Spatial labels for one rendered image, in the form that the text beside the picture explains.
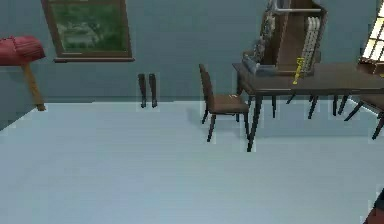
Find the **dark brown dining chair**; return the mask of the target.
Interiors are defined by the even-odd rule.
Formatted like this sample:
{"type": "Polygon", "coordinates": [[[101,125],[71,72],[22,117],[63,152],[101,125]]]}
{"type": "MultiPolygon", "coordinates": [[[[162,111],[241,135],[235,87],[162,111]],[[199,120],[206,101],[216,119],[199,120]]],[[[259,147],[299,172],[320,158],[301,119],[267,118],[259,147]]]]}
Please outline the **dark brown dining chair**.
{"type": "Polygon", "coordinates": [[[379,120],[375,132],[372,135],[372,139],[375,140],[382,128],[384,127],[384,94],[372,95],[372,94],[364,94],[358,96],[359,101],[357,105],[353,108],[353,110],[348,114],[345,118],[345,121],[349,121],[363,105],[369,105],[374,109],[379,111],[377,115],[377,119],[379,120]]]}
{"type": "Polygon", "coordinates": [[[207,141],[210,142],[218,115],[232,115],[239,121],[243,116],[245,124],[245,134],[249,137],[249,106],[238,94],[214,94],[209,72],[203,64],[199,64],[200,79],[205,102],[205,110],[202,123],[205,123],[207,116],[211,115],[207,141]]]}

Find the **yellow bottle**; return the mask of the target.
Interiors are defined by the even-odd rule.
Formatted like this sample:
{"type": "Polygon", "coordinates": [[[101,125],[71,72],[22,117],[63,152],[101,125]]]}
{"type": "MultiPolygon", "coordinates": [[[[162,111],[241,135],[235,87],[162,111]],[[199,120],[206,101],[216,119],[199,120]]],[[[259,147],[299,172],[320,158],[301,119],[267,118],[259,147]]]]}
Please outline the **yellow bottle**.
{"type": "Polygon", "coordinates": [[[297,63],[297,67],[296,67],[296,71],[295,71],[295,75],[294,75],[294,80],[292,82],[293,85],[297,85],[298,84],[298,80],[300,78],[300,74],[301,74],[301,71],[302,71],[302,68],[303,68],[303,65],[304,65],[304,58],[303,57],[298,57],[296,59],[296,63],[297,63]]]}

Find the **brown open box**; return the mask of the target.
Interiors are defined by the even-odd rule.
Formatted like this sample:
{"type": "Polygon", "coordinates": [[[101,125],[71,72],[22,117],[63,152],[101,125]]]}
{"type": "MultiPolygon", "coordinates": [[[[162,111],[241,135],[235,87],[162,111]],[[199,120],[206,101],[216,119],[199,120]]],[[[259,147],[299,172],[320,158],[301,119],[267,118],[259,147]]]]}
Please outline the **brown open box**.
{"type": "Polygon", "coordinates": [[[255,61],[263,65],[274,65],[276,75],[293,75],[296,59],[302,57],[307,32],[307,18],[319,17],[320,29],[312,61],[321,60],[320,42],[326,24],[327,10],[314,0],[268,0],[263,14],[260,38],[255,46],[255,61]]]}

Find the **brown framed window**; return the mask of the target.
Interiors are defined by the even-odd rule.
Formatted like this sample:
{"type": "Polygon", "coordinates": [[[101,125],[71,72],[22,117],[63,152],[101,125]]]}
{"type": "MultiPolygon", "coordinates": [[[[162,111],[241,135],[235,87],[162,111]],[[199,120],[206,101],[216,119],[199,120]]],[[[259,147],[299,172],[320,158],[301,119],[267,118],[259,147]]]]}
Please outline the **brown framed window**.
{"type": "Polygon", "coordinates": [[[55,63],[133,62],[126,0],[41,0],[55,63]]]}

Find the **white ribbed object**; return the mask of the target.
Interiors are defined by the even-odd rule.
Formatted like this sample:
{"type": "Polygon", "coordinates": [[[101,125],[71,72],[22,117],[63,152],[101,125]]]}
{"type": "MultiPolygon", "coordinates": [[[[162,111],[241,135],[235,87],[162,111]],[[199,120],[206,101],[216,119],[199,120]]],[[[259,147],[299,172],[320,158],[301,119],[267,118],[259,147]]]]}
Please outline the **white ribbed object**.
{"type": "Polygon", "coordinates": [[[301,72],[308,74],[312,70],[312,61],[315,52],[316,41],[320,29],[319,17],[307,18],[307,32],[305,43],[302,50],[302,58],[304,59],[301,72]]]}

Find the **dark brown dining table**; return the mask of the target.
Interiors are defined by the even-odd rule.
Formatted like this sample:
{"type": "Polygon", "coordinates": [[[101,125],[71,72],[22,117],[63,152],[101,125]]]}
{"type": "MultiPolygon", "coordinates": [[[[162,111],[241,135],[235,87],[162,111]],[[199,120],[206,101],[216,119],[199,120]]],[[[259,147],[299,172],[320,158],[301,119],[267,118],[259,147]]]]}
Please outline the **dark brown dining table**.
{"type": "Polygon", "coordinates": [[[237,73],[237,89],[255,98],[252,126],[247,145],[251,152],[258,127],[264,96],[296,95],[384,95],[384,78],[358,71],[353,63],[320,63],[315,65],[314,75],[300,78],[293,84],[292,75],[253,75],[242,63],[233,63],[237,73]]]}

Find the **red and black object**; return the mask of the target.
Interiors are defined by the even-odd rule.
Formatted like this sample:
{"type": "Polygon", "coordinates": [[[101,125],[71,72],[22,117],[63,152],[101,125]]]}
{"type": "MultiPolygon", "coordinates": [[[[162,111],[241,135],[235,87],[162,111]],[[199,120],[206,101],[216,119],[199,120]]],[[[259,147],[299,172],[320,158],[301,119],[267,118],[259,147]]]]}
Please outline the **red and black object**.
{"type": "Polygon", "coordinates": [[[363,224],[384,224],[384,188],[378,195],[363,224]]]}

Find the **bright window with brown frame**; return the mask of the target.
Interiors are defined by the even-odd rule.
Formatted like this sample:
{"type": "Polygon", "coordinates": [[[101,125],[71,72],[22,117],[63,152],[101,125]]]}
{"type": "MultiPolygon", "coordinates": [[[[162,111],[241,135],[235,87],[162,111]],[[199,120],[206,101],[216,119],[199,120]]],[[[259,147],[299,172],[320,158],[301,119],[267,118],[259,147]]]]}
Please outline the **bright window with brown frame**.
{"type": "Polygon", "coordinates": [[[384,78],[384,0],[377,0],[375,21],[361,50],[358,68],[384,78]]]}

